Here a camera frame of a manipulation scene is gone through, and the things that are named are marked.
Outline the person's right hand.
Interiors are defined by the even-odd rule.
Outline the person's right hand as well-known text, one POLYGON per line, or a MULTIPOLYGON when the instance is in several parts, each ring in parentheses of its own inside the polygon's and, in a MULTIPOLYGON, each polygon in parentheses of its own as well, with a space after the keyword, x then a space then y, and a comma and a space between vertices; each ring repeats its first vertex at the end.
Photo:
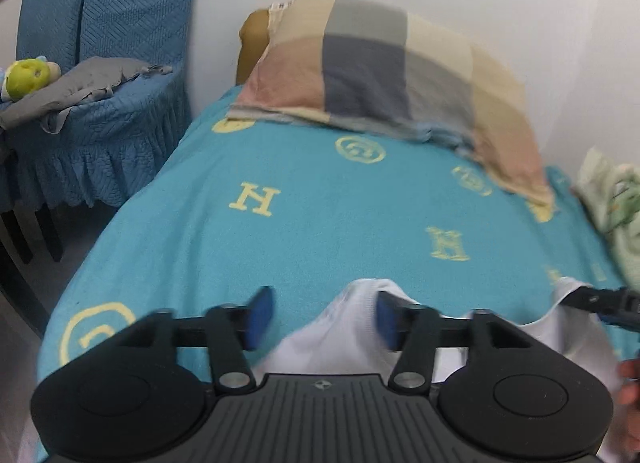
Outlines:
POLYGON ((617 395, 620 405, 626 408, 626 419, 624 423, 624 440, 626 449, 638 454, 640 448, 640 361, 639 358, 623 361, 618 366, 618 373, 623 379, 623 386, 617 395))

